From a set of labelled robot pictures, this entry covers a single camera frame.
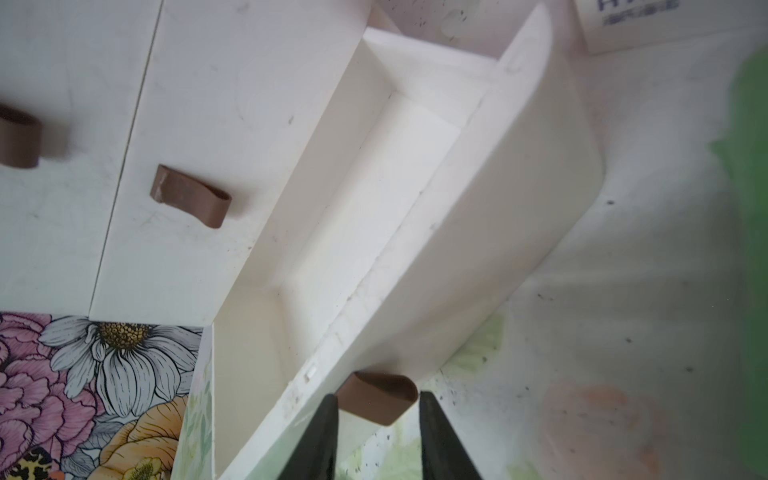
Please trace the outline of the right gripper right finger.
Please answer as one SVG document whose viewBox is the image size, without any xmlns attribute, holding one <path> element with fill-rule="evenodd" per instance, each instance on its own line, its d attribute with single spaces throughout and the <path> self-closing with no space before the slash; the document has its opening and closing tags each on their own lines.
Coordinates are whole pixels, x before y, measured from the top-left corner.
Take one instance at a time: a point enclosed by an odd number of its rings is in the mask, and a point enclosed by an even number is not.
<svg viewBox="0 0 768 480">
<path fill-rule="evenodd" d="M 420 393 L 419 427 L 424 480 L 481 479 L 437 397 L 429 391 Z"/>
</svg>

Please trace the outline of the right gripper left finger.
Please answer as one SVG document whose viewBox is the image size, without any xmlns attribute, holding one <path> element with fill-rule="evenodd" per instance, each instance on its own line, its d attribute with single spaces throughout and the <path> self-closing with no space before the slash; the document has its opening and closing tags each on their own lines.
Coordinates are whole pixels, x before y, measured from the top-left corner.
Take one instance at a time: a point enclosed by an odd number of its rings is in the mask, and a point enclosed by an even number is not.
<svg viewBox="0 0 768 480">
<path fill-rule="evenodd" d="M 333 480 L 339 432 L 338 398 L 326 395 L 292 452 L 279 480 Z"/>
</svg>

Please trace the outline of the white plastic drawer unit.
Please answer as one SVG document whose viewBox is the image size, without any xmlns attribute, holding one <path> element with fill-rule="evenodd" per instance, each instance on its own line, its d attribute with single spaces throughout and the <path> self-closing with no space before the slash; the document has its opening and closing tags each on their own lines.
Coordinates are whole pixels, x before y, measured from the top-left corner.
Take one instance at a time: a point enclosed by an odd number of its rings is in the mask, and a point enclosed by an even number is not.
<svg viewBox="0 0 768 480">
<path fill-rule="evenodd" d="M 136 113 L 153 81 L 153 47 L 165 27 L 160 1 L 5 1 L 1 5 L 1 470 L 36 453 L 49 476 L 64 459 L 95 467 L 91 451 L 113 426 L 157 402 L 186 394 L 201 329 L 254 251 L 286 261 L 277 283 L 296 280 L 314 256 L 317 230 L 330 225 L 346 160 L 336 155 L 353 93 L 385 90 L 373 111 L 416 96 L 366 44 L 366 2 L 265 2 L 247 21 L 268 46 L 245 40 L 212 46 L 212 64 L 235 73 L 264 73 L 280 87 L 279 103 L 304 107 L 294 133 L 257 132 L 267 119 L 263 88 L 248 80 L 247 96 L 230 118 L 214 114 L 222 86 L 181 94 L 198 129 L 171 129 L 170 111 Z M 207 200 L 232 202 L 221 228 L 168 213 L 169 244 L 192 245 L 182 266 L 145 268 L 115 280 L 130 313 L 92 315 L 112 201 L 128 165 L 133 131 L 160 141 L 143 173 L 166 163 L 210 186 Z"/>
</svg>

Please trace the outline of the green roll top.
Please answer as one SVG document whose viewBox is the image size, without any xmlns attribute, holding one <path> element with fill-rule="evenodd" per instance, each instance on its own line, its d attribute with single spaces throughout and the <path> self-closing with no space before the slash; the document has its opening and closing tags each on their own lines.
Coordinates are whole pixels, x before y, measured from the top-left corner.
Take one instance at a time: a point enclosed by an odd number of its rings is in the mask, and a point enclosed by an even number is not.
<svg viewBox="0 0 768 480">
<path fill-rule="evenodd" d="M 729 92 L 729 125 L 711 143 L 735 192 L 746 275 L 739 452 L 767 477 L 767 49 L 750 56 Z"/>
</svg>

